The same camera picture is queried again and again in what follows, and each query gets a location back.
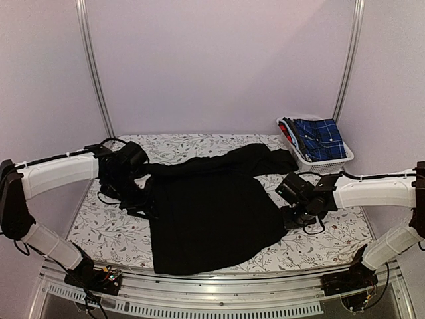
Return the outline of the black long sleeve shirt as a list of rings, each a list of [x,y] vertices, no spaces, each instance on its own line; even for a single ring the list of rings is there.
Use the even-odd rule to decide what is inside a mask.
[[[145,165],[154,271],[180,276],[228,268],[277,243],[287,231],[259,177],[297,169],[289,151],[265,144]]]

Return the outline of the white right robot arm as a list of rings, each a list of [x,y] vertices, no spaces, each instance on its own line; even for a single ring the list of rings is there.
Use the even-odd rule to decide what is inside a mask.
[[[381,175],[350,175],[344,171],[321,177],[316,185],[300,174],[289,173],[277,186],[276,193],[288,207],[290,223],[307,225],[330,211],[350,207],[404,207],[412,217],[391,228],[383,236],[360,249],[343,276],[343,284],[356,290],[394,257],[424,240],[424,162],[413,169]]]

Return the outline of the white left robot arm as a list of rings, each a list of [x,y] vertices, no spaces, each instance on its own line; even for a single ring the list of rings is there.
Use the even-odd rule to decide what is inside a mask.
[[[136,182],[146,175],[148,164],[146,152],[135,142],[124,142],[118,150],[100,142],[29,163],[5,160],[1,163],[1,234],[73,271],[74,279],[84,288],[94,288],[99,276],[92,269],[92,259],[38,222],[30,214],[27,201],[71,183],[97,179],[101,194],[117,200],[128,215],[152,219],[149,188],[141,188]]]

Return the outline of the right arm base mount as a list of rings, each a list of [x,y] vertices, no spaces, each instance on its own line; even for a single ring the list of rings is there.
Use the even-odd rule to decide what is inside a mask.
[[[367,307],[378,283],[375,271],[368,269],[361,263],[364,248],[362,247],[361,250],[356,252],[347,270],[320,277],[321,289],[326,296],[363,289],[359,294],[342,298],[343,306],[352,312],[359,312]]]

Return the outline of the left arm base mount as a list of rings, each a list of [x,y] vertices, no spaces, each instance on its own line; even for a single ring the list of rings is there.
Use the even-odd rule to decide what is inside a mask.
[[[90,257],[84,257],[73,270],[67,270],[64,279],[66,284],[117,296],[122,284],[122,272],[110,265],[96,268]]]

